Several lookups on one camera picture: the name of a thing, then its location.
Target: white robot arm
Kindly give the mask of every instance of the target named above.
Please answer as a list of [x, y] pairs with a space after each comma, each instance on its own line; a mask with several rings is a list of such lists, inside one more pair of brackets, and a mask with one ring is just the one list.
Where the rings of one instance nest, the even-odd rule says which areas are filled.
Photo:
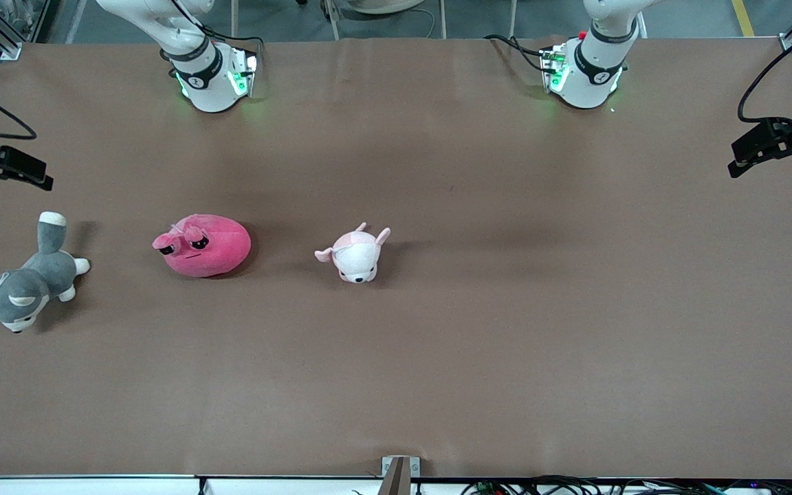
[[628, 50], [638, 35], [637, 15], [663, 0], [584, 0], [591, 29], [543, 54], [543, 82], [578, 109], [594, 109], [616, 90]]
[[137, 28], [163, 48], [176, 69], [182, 94], [203, 112], [221, 112], [252, 90], [257, 58], [212, 41], [195, 15], [215, 0], [97, 0], [100, 7]]

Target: plush eye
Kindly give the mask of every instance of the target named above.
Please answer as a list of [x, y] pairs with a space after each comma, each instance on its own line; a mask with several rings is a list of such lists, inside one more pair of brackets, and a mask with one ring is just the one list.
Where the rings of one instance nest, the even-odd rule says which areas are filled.
[[191, 247], [195, 250], [203, 250], [207, 247], [207, 244], [210, 244], [210, 239], [207, 239], [207, 236], [203, 236], [200, 241], [192, 241]]

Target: gray floor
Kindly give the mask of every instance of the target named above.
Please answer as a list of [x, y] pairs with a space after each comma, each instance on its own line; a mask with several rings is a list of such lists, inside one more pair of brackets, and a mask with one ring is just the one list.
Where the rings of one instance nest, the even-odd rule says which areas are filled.
[[[445, 0], [449, 38], [481, 38], [509, 31], [509, 0]], [[792, 25], [792, 0], [746, 0], [756, 35], [777, 35]], [[426, 0], [438, 37], [439, 6]], [[371, 18], [345, 9], [339, 22], [342, 37], [416, 37], [430, 31], [430, 15], [402, 12]], [[741, 36], [741, 27], [730, 0], [670, 0], [644, 10], [651, 38]], [[230, 29], [230, 0], [218, 0], [201, 20], [216, 31]], [[239, 10], [243, 36], [266, 41], [330, 41], [332, 27], [318, 0], [298, 5], [294, 0], [242, 0]], [[548, 34], [574, 35], [587, 29], [588, 15], [578, 0], [519, 0], [516, 36], [537, 38]], [[47, 42], [148, 43], [151, 39], [134, 25], [105, 12], [95, 0], [62, 0]]]

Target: pink plush toy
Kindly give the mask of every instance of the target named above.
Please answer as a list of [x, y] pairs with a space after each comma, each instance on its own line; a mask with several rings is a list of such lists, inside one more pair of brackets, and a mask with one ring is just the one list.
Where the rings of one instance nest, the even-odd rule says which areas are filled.
[[390, 229], [383, 229], [376, 239], [364, 230], [365, 222], [362, 222], [355, 231], [340, 236], [332, 247], [316, 251], [314, 256], [322, 263], [334, 263], [345, 282], [371, 282], [377, 276], [377, 258], [381, 254], [381, 245], [390, 237]]
[[238, 267], [248, 256], [252, 242], [249, 232], [234, 220], [192, 215], [158, 236], [151, 247], [164, 255], [174, 272], [214, 276]]

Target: white plush toy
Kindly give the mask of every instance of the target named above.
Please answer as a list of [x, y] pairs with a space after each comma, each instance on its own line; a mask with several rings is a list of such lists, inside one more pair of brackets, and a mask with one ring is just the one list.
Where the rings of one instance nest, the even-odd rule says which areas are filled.
[[345, 282], [371, 282], [377, 276], [377, 258], [381, 254], [381, 245], [390, 237], [390, 229], [383, 229], [377, 238], [364, 230], [365, 222], [362, 222], [355, 231], [340, 236], [332, 247], [317, 251], [314, 256], [322, 263], [334, 263]]

